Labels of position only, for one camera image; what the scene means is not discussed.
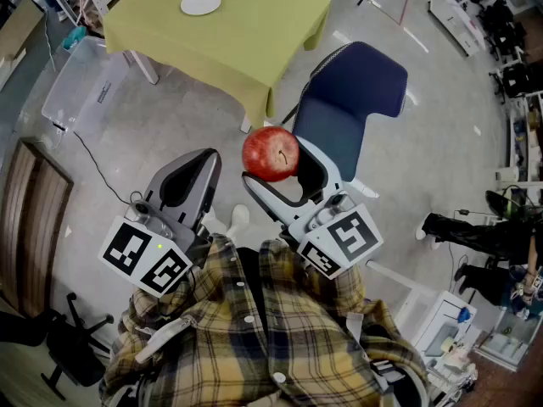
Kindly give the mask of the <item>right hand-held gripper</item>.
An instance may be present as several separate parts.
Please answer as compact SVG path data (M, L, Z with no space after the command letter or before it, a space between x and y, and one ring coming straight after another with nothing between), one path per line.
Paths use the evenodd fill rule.
M295 252L327 279L361 262L383 244L366 206L355 203L341 184L336 164L316 145L295 137L299 161L295 177L299 201L287 199L269 182L245 171L249 195L274 220L287 227Z

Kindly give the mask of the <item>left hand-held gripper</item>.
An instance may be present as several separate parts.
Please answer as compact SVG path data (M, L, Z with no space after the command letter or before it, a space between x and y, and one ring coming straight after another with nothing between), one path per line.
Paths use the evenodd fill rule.
M98 258L156 298L173 293L210 250L210 234L200 223L210 211L220 174L221 156L213 148L171 161L153 176L147 202L138 200L115 217Z

